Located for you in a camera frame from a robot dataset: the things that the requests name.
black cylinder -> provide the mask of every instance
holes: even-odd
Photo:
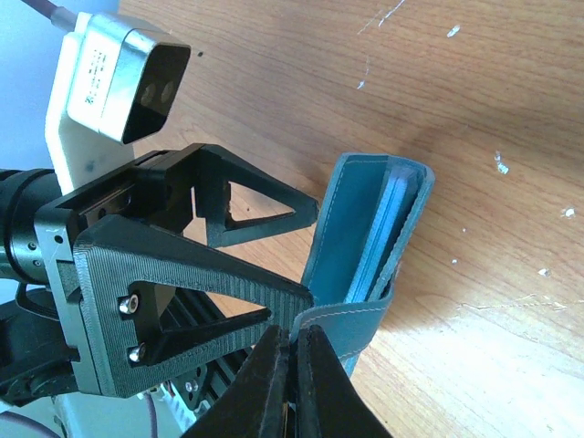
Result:
[[[61,196],[52,170],[0,170],[0,278],[48,283],[35,233],[37,210]]]

tabletop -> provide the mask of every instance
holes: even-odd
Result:
[[[169,122],[141,150],[214,142],[318,199],[344,151],[434,170],[394,302],[352,377],[394,436],[584,433],[584,3],[121,10],[193,47]],[[277,209],[235,190],[235,217]],[[228,251],[299,280],[313,232]]]

wood grain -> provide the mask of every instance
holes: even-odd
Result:
[[[143,150],[217,142],[317,197],[344,151],[434,169],[353,377],[395,436],[584,433],[584,3],[122,3],[203,53]],[[299,279],[312,231],[229,251]]]

white label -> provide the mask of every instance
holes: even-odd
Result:
[[[88,31],[81,47],[67,111],[71,119],[95,132],[99,132],[99,121],[119,56],[119,44],[95,31]]]

camera housing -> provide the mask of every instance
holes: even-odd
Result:
[[[161,130],[191,48],[150,23],[113,14],[80,16],[76,32],[85,36],[68,116],[122,144]]]

